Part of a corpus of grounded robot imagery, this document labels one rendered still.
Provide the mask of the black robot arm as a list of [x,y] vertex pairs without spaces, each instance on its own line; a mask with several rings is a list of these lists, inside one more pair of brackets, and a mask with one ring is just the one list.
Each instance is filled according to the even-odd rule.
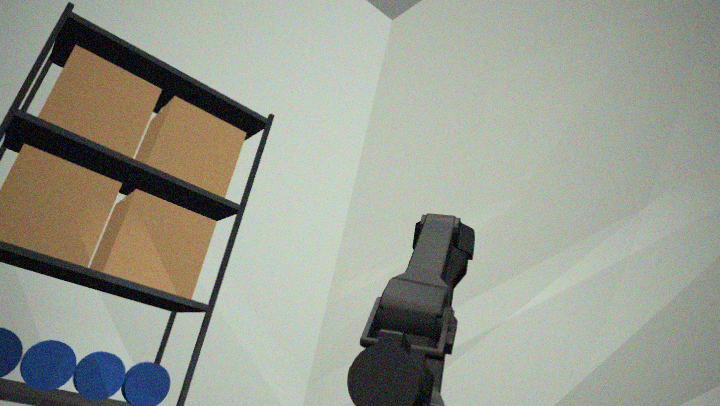
[[454,288],[473,260],[475,231],[453,215],[422,215],[406,271],[377,297],[362,336],[366,348],[347,376],[355,406],[444,406],[446,354],[458,320]]

